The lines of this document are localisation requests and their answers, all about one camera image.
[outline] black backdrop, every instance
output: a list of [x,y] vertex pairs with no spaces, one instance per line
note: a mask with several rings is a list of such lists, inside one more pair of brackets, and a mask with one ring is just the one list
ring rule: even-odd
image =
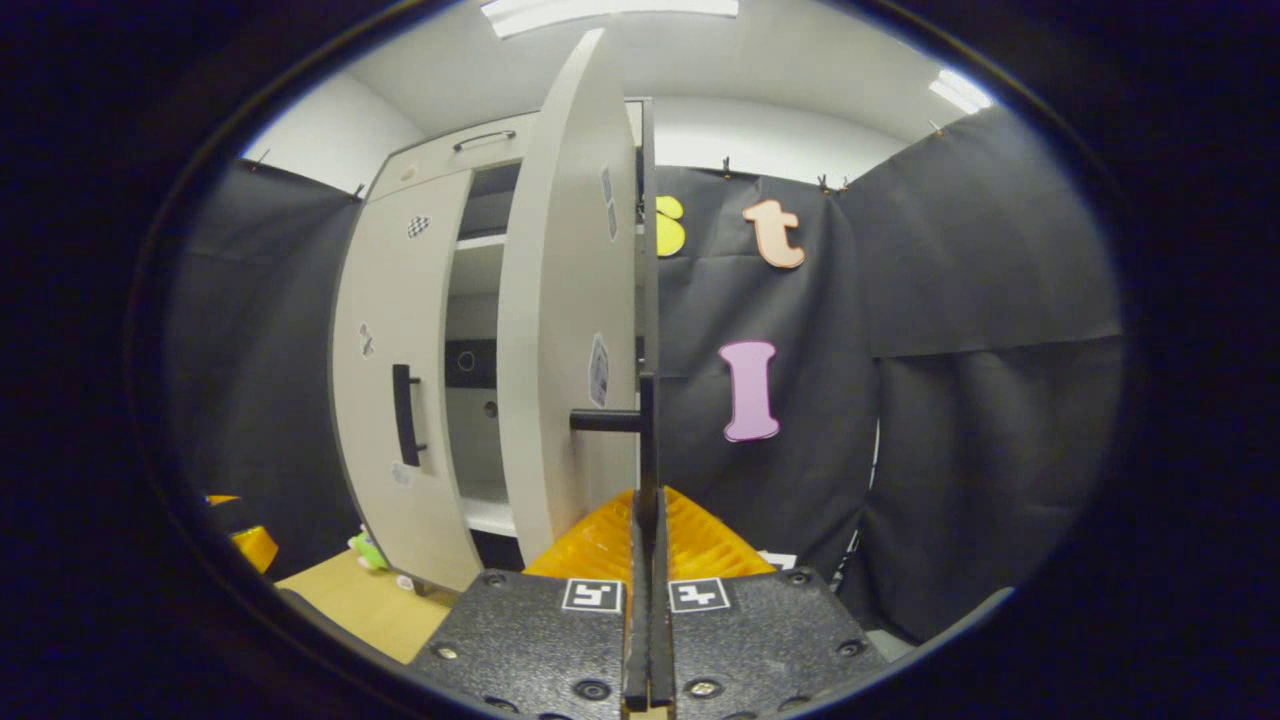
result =
[[[769,177],[658,168],[685,208],[686,242],[659,260],[659,477],[753,547],[796,553],[829,577],[854,529],[872,465],[876,374],[860,311],[858,247],[835,200]],[[742,210],[773,199],[799,218],[795,269],[760,258]],[[730,443],[721,346],[773,343],[777,436]]]
[[360,204],[244,161],[183,238],[165,324],[169,415],[197,492],[242,497],[289,577],[360,529],[329,418],[328,342]]
[[[924,641],[1023,582],[1082,510],[1123,370],[1105,228],[1050,147],[993,108],[846,192],[659,168],[686,246],[659,260],[664,482],[831,578],[863,623]],[[768,265],[741,211],[799,217]],[[728,443],[719,346],[773,342],[781,432]],[[870,479],[877,418],[881,443]]]

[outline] black door handle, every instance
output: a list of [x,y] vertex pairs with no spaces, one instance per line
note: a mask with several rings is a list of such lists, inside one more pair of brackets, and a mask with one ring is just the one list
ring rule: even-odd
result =
[[421,465],[417,454],[426,450],[426,443],[419,443],[413,433],[413,401],[408,393],[417,378],[408,377],[408,365],[392,365],[392,398],[396,401],[396,433],[399,436],[401,460],[406,465]]

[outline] orange gripper pad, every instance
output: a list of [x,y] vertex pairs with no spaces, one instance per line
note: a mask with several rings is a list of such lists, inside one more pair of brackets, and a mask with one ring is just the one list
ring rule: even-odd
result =
[[[671,488],[667,493],[667,537],[672,580],[739,578],[772,573],[737,533],[714,515]],[[526,569],[547,578],[621,580],[631,588],[631,491],[582,518]]]

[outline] cabinet drawer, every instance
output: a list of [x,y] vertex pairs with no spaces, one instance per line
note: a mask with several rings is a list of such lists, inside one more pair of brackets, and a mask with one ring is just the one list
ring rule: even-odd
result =
[[451,132],[392,155],[370,188],[369,201],[458,170],[517,161],[525,156],[536,119],[538,113],[529,113],[494,120]]

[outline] cabinet door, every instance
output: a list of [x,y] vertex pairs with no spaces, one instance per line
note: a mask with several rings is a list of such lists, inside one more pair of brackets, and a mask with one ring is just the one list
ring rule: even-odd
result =
[[458,591],[481,569],[444,407],[444,310],[470,188],[466,170],[365,206],[332,340],[338,443],[370,536],[396,570]]
[[[636,482],[634,436],[568,427],[575,407],[636,407],[635,140],[602,32],[584,36],[552,85],[507,224],[499,432],[526,562]],[[596,346],[607,363],[593,378]],[[604,392],[589,387],[605,370]]]

